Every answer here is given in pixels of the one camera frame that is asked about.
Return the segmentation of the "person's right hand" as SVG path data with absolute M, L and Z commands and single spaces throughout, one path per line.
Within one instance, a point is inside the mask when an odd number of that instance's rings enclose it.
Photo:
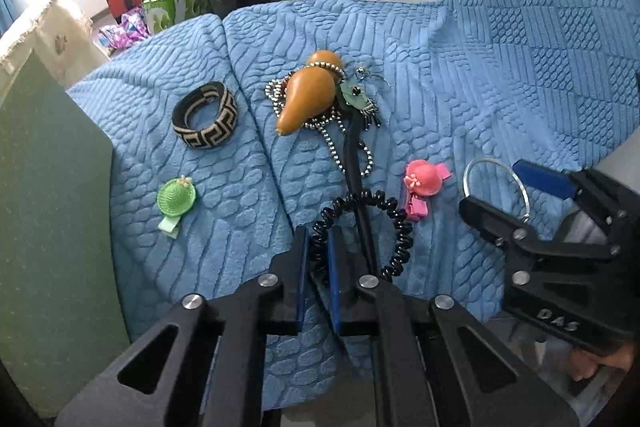
M 567 373 L 573 381 L 591 378 L 600 366 L 614 367 L 628 373 L 638 355 L 639 348 L 635 343 L 625 343 L 612 355 L 596 355 L 586 350 L 575 348 L 567 360 Z

